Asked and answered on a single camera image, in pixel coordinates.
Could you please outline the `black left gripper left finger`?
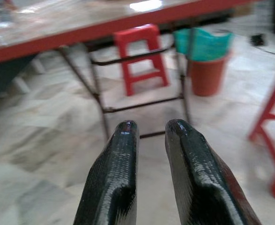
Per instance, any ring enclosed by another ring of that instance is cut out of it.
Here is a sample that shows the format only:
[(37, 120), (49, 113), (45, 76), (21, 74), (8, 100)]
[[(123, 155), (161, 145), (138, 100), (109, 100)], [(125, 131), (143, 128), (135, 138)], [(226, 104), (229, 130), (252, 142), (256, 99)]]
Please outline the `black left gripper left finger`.
[(136, 225), (139, 130), (119, 123), (89, 170), (73, 225)]

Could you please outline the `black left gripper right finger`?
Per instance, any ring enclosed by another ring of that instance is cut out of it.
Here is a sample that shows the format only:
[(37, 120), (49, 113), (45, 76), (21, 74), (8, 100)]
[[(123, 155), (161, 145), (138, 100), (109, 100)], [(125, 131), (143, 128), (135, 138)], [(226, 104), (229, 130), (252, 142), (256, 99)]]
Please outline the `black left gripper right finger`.
[(181, 225), (262, 225), (228, 165), (181, 119), (165, 127)]

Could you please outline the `orange plastic rubbish bin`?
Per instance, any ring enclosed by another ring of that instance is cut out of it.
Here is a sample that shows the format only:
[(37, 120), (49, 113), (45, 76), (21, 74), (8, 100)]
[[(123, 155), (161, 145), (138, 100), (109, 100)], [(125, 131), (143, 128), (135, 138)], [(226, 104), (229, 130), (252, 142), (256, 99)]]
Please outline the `orange plastic rubbish bin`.
[(188, 72), (191, 77), (193, 94), (200, 97), (210, 97), (219, 92), (231, 55), (232, 50), (229, 50), (224, 56), (216, 60), (192, 60), (190, 62), (191, 67)]

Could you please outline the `green plastic bin bag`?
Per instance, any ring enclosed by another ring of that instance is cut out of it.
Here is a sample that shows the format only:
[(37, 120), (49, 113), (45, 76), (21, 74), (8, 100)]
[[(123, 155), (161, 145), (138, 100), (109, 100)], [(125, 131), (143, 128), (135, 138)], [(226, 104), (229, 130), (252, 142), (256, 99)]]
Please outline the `green plastic bin bag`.
[[(175, 31), (175, 43), (178, 53), (188, 55), (190, 44), (190, 29)], [(225, 56), (230, 50), (233, 33), (215, 35), (206, 30), (195, 28), (192, 44), (192, 60), (211, 61)]]

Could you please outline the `folding table with red edge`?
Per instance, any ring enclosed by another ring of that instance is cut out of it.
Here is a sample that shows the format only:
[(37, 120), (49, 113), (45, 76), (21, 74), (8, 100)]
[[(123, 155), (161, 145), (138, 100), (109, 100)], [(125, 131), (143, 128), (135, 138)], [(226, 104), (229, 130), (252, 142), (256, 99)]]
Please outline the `folding table with red edge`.
[(46, 0), (20, 9), (16, 23), (0, 30), (0, 62), (253, 1), (258, 0)]

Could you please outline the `small black box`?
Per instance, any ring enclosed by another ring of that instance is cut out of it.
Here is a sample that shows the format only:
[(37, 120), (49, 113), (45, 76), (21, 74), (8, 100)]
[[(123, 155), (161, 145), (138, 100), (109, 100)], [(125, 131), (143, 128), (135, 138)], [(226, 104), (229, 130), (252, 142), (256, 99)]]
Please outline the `small black box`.
[(253, 46), (264, 46), (265, 40), (264, 40), (264, 34), (256, 34), (250, 36), (250, 43)]

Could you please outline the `dark metal table leg frame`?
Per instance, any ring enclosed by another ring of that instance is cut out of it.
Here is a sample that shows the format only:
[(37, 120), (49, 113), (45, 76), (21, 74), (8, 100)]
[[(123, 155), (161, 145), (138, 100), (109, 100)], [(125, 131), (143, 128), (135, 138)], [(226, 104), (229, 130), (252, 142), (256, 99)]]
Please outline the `dark metal table leg frame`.
[(56, 50), (56, 51), (59, 52), (59, 54), (62, 56), (62, 58), (65, 60), (65, 62), (69, 65), (69, 67), (74, 72), (74, 74), (77, 76), (77, 78), (80, 80), (80, 82), (83, 84), (83, 86), (87, 89), (87, 91), (92, 95), (94, 100), (97, 102), (97, 104), (100, 108), (100, 113), (102, 115), (104, 135), (105, 135), (106, 139), (110, 138), (108, 121), (107, 121), (106, 116), (105, 116), (106, 114), (109, 114), (109, 113), (117, 113), (117, 112), (122, 112), (122, 111), (126, 111), (126, 110), (146, 107), (146, 106), (150, 106), (150, 105), (157, 105), (157, 104), (162, 104), (162, 103), (166, 103), (166, 102), (170, 102), (170, 101), (181, 100), (182, 104), (183, 104), (183, 109), (184, 109), (184, 112), (185, 112), (185, 117), (186, 117), (187, 122), (192, 121), (191, 117), (190, 117), (190, 113), (189, 113), (188, 102), (187, 102), (188, 99), (187, 99), (186, 86), (185, 86), (186, 75), (184, 74), (184, 72), (180, 68), (180, 60), (179, 60), (179, 53), (178, 52), (175, 53), (175, 61), (177, 63), (177, 70), (178, 70), (181, 89), (180, 89), (179, 94), (176, 97), (164, 98), (164, 99), (160, 99), (160, 100), (156, 100), (156, 101), (150, 101), (150, 102), (146, 102), (146, 103), (141, 103), (141, 104), (137, 104), (137, 105), (130, 105), (130, 106), (121, 107), (121, 108), (105, 107), (103, 105), (102, 100), (101, 100), (101, 90), (100, 90), (100, 85), (99, 85), (98, 80), (97, 80), (98, 76), (97, 76), (97, 72), (96, 72), (96, 68), (95, 68), (96, 66), (109, 66), (109, 65), (112, 65), (112, 64), (121, 64), (123, 62), (129, 62), (129, 61), (133, 61), (133, 60), (137, 60), (137, 59), (145, 59), (146, 57), (158, 55), (158, 54), (164, 53), (165, 51), (168, 51), (170, 49), (176, 50), (177, 49), (177, 44), (175, 43), (175, 31), (176, 30), (177, 29), (176, 29), (175, 25), (173, 23), (171, 23), (168, 32), (170, 34), (172, 34), (173, 42), (170, 46), (167, 46), (165, 48), (157, 48), (157, 49), (154, 49), (154, 50), (149, 50), (146, 53), (140, 53), (140, 54), (136, 54), (136, 55), (132, 55), (132, 56), (126, 56), (126, 57), (120, 57), (120, 58), (113, 59), (113, 60), (108, 60), (108, 61), (97, 61), (92, 57), (92, 54), (91, 54), (92, 52), (94, 52), (96, 50), (104, 48), (105, 45), (96, 45), (96, 46), (94, 46), (93, 45), (94, 41), (84, 42), (83, 45), (86, 48), (86, 55), (87, 55), (88, 60), (89, 60), (91, 75), (92, 75), (92, 78), (93, 78), (94, 84), (95, 84), (94, 89), (92, 87), (90, 87), (88, 81), (85, 80), (85, 78), (81, 74), (80, 70), (71, 61), (71, 59), (67, 55), (66, 47), (61, 46)]

